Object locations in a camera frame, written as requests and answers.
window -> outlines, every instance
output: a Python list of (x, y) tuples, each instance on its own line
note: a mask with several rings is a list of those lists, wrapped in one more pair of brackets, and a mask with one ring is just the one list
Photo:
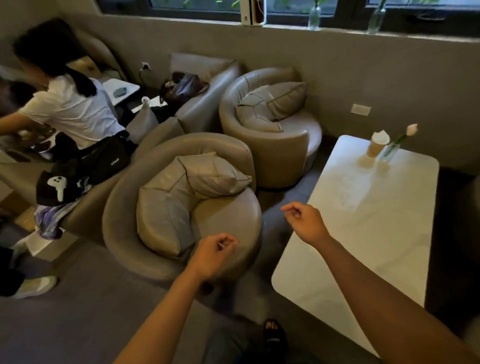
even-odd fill
[[(266, 0), (267, 23), (306, 26), (313, 0)], [(365, 30), (382, 0), (320, 0), (322, 26)], [(237, 0), (97, 0), (109, 14), (240, 21)], [(480, 0), (387, 0), (382, 31), (480, 36)]]

pants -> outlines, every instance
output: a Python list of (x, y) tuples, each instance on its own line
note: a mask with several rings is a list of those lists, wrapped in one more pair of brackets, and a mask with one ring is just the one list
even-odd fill
[[(285, 364), (321, 364), (308, 352), (289, 351)], [(262, 328), (221, 329), (210, 338), (203, 359), (203, 364), (273, 364), (278, 360), (269, 358), (263, 345)]]
[(16, 270), (9, 269), (13, 250), (0, 246), (0, 296), (13, 296), (22, 285), (25, 276)]

black hair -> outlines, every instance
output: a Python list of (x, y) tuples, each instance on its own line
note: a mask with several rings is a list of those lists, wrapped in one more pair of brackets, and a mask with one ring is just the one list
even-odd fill
[(96, 87), (92, 80), (66, 65), (79, 58), (76, 55), (72, 58), (72, 53), (66, 52), (75, 46), (73, 38), (70, 27), (64, 21), (54, 19), (19, 36), (13, 43), (13, 52), (20, 60), (39, 67), (50, 77), (70, 75), (80, 95), (95, 96)]

light switch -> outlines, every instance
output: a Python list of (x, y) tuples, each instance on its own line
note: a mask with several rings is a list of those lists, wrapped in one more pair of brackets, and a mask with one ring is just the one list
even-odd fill
[(351, 113), (368, 116), (368, 114), (370, 114), (370, 109), (371, 108), (368, 106), (353, 104)]

slipper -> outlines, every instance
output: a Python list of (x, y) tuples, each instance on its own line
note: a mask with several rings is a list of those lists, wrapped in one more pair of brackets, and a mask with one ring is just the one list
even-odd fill
[(288, 349), (287, 336), (277, 320), (268, 318), (264, 322), (264, 342), (267, 352), (277, 359), (283, 359)]

